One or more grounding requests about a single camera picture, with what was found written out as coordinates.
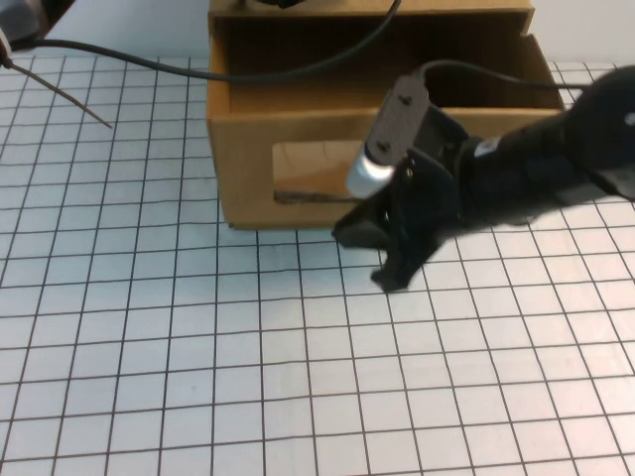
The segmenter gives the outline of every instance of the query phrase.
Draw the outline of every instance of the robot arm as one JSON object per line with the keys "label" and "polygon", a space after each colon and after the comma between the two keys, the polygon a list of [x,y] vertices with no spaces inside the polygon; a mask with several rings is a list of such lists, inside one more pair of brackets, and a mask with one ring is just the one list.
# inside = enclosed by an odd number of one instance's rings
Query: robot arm
{"label": "robot arm", "polygon": [[635,67],[597,81],[568,112],[485,141],[432,105],[420,77],[402,77],[347,184],[365,199],[333,236],[387,252],[373,274],[386,292],[406,288],[445,239],[607,195],[633,201]]}

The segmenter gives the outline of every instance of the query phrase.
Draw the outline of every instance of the grid paper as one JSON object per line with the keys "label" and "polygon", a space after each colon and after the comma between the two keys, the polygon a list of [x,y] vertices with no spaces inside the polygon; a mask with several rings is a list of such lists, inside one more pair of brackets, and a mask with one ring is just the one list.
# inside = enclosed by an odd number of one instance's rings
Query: grid paper
{"label": "grid paper", "polygon": [[114,128],[0,70],[2,476],[635,476],[631,204],[450,241],[386,296],[378,253],[223,222],[203,81],[18,62]]}

